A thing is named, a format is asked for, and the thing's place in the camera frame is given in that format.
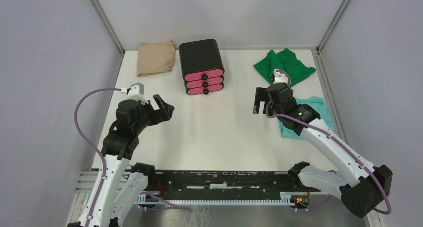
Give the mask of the black pink drawer organizer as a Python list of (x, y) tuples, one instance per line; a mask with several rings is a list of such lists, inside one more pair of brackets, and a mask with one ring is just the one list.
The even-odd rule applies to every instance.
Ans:
[(188, 95), (208, 95), (224, 89), (225, 69), (215, 39), (180, 44), (179, 58)]

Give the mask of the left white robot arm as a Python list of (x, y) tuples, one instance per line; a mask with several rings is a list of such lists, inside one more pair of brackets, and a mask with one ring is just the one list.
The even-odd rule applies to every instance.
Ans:
[(126, 99), (118, 104), (116, 119), (103, 140), (100, 152), (102, 166), (85, 209), (70, 227), (121, 227), (130, 208), (142, 190), (152, 190), (157, 184), (155, 168), (150, 164), (136, 163), (122, 190), (121, 178), (129, 165), (140, 133), (148, 126), (169, 121), (174, 106), (153, 95), (158, 105), (155, 110), (150, 101)]

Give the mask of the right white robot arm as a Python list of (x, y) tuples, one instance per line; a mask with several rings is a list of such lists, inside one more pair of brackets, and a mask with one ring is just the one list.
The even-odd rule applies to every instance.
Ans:
[(311, 143), (339, 171), (323, 171), (300, 162), (292, 168), (288, 185), (294, 191), (305, 187), (316, 188), (336, 198), (358, 217), (370, 211), (389, 215), (392, 212), (388, 199), (393, 173), (386, 165), (377, 167), (360, 156), (341, 140), (308, 104), (298, 104), (287, 83), (275, 83), (255, 91), (253, 113), (259, 113), (265, 104), (267, 118), (276, 118), (287, 129)]

